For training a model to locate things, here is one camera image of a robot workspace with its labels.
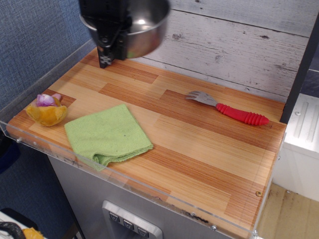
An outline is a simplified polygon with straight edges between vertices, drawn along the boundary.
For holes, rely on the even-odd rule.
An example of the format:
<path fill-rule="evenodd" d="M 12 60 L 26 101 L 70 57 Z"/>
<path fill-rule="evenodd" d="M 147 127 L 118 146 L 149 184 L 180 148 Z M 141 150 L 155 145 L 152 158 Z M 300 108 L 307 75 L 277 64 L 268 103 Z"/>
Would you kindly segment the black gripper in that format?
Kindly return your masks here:
<path fill-rule="evenodd" d="M 129 0 L 79 0 L 80 20 L 97 45 L 100 68 L 112 64 L 114 58 L 127 58 L 127 29 L 132 25 Z M 115 57 L 112 47 L 115 44 Z"/>

